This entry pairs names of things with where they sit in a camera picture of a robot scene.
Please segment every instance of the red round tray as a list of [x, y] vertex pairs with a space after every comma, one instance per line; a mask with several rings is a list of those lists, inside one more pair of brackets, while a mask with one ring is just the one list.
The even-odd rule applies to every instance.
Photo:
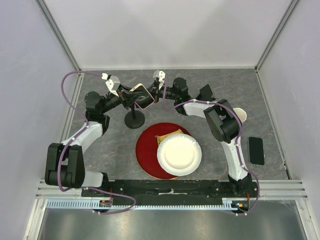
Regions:
[[136, 159], [141, 168], [150, 176], [157, 179], [174, 179], [177, 177], [163, 170], [158, 162], [157, 136], [170, 134], [179, 129], [181, 129], [184, 134], [190, 135], [190, 133], [182, 126], [170, 122], [161, 122], [152, 125], [140, 135], [135, 146]]

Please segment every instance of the gray marble surface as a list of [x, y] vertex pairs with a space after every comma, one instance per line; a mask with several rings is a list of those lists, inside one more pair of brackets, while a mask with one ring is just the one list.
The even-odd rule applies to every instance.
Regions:
[[[153, 82], [153, 70], [114, 70], [108, 74], [119, 77], [122, 84], [134, 87], [138, 83], [149, 86]], [[241, 146], [247, 166], [263, 180], [287, 179], [285, 167], [268, 116], [267, 108], [253, 69], [177, 69], [165, 70], [166, 82], [172, 86], [177, 77], [185, 78], [189, 94], [196, 97], [199, 89], [210, 84], [214, 96], [227, 99], [233, 108], [242, 108], [247, 112], [243, 124]], [[83, 113], [85, 95], [96, 91], [105, 95], [108, 89], [105, 81], [86, 74], [80, 90], [77, 108]], [[173, 101], [166, 100], [169, 108]], [[107, 132], [97, 139], [84, 153], [85, 167], [88, 170], [106, 172], [109, 179], [152, 179], [139, 166], [136, 159], [136, 142], [140, 134], [149, 126], [161, 122], [171, 122], [186, 128], [198, 141], [202, 150], [201, 164], [193, 173], [178, 179], [227, 179], [228, 165], [221, 144], [212, 136], [207, 122], [196, 116], [184, 116], [177, 112], [163, 110], [163, 105], [154, 104], [143, 110], [145, 123], [138, 129], [129, 129], [124, 123], [128, 111], [118, 106], [107, 113], [110, 124]], [[74, 134], [84, 123], [75, 114], [70, 134]], [[255, 166], [248, 163], [248, 137], [263, 139], [265, 165]]]

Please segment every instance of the phone stand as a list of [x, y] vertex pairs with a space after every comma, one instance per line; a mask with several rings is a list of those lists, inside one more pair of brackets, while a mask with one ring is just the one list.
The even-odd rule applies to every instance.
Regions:
[[130, 129], [138, 129], [145, 123], [145, 115], [135, 110], [135, 104], [130, 106], [131, 112], [128, 112], [124, 117], [125, 125]]

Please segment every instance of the paper cup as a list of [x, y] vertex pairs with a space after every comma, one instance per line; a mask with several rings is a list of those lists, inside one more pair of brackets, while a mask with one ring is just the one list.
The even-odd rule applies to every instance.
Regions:
[[238, 118], [242, 123], [244, 123], [247, 120], [247, 113], [242, 108], [235, 107], [233, 111], [235, 112], [235, 114], [238, 116]]

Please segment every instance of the white backdrop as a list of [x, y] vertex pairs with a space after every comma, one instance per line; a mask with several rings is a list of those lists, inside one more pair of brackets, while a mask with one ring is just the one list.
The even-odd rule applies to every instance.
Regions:
[[255, 66], [290, 0], [45, 0], [83, 69]]
[[[73, 68], [35, 1], [3, 1], [0, 23], [0, 239], [21, 240], [48, 146], [61, 137], [60, 82]], [[74, 84], [71, 76], [68, 96]]]
[[302, 0], [260, 70], [290, 173], [320, 224], [320, 2]]

